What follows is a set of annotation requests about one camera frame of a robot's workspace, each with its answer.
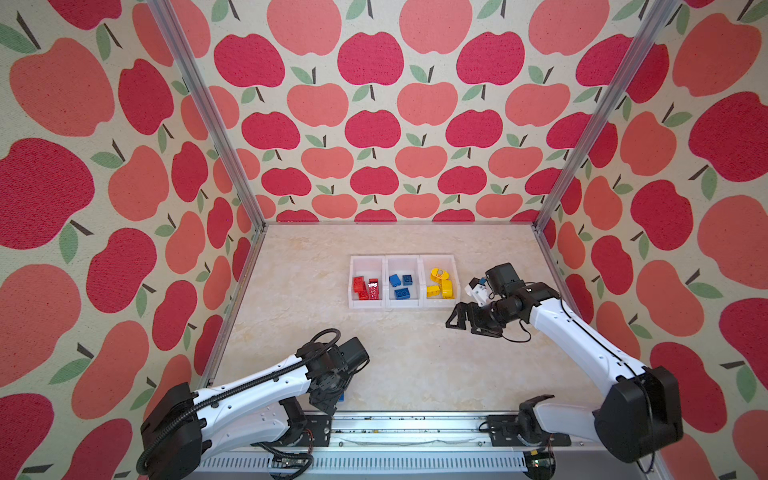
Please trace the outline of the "red lego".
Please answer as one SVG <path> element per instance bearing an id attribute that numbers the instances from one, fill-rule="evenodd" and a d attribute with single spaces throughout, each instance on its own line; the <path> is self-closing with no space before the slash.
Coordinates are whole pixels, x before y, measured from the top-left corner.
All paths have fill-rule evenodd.
<path id="1" fill-rule="evenodd" d="M 363 276 L 356 276 L 353 278 L 352 290 L 359 300 L 364 301 L 369 299 L 368 285 Z"/>
<path id="2" fill-rule="evenodd" d="M 377 278 L 370 278 L 367 283 L 368 299 L 378 301 L 380 296 L 380 284 Z"/>

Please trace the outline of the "round yellow lego piece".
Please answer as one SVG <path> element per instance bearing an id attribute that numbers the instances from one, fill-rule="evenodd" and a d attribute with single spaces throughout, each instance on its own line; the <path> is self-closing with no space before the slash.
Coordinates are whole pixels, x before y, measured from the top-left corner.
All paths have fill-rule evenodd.
<path id="1" fill-rule="evenodd" d="M 430 270 L 430 279 L 432 282 L 440 284 L 443 280 L 450 279 L 450 273 L 444 269 L 433 268 Z"/>

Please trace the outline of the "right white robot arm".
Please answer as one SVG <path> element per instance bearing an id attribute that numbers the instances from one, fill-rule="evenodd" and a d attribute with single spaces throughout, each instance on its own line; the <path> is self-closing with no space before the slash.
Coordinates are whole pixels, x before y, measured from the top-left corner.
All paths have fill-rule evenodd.
<path id="1" fill-rule="evenodd" d="M 679 384 L 664 367 L 649 368 L 582 320 L 558 291 L 523 281 L 509 263 L 473 279 L 470 302 L 459 302 L 445 322 L 449 329 L 501 339 L 505 328 L 546 335 L 592 380 L 603 396 L 597 407 L 559 404 L 553 395 L 519 405 L 508 432 L 538 446 L 553 434 L 599 442 L 614 458 L 632 463 L 684 437 Z"/>

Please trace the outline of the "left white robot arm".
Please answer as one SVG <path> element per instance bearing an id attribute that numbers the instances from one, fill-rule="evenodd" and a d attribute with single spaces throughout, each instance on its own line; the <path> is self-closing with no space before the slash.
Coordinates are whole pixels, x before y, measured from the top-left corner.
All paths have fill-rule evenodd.
<path id="1" fill-rule="evenodd" d="M 136 470 L 149 479 L 183 479 L 200 464 L 231 450 L 287 445 L 307 428 L 299 399 L 333 416 L 353 377 L 370 362 L 361 341 L 340 340 L 335 328 L 294 354 L 250 376 L 194 390 L 169 388 L 141 425 L 143 451 Z"/>

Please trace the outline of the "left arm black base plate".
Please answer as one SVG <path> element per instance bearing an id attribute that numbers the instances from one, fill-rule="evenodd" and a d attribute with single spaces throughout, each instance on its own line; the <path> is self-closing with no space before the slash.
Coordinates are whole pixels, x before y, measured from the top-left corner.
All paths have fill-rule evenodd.
<path id="1" fill-rule="evenodd" d="M 332 432 L 331 416 L 311 413 L 306 416 L 306 426 L 300 439 L 296 442 L 298 447 L 324 448 L 328 447 Z"/>

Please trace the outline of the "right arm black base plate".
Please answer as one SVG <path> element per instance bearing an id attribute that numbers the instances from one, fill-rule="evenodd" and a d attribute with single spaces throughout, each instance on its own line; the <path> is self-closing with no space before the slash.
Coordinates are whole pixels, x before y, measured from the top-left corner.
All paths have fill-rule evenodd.
<path id="1" fill-rule="evenodd" d="M 551 444 L 557 447 L 572 445 L 566 434 L 548 433 L 528 414 L 489 415 L 478 431 L 488 434 L 494 447 L 544 447 Z"/>

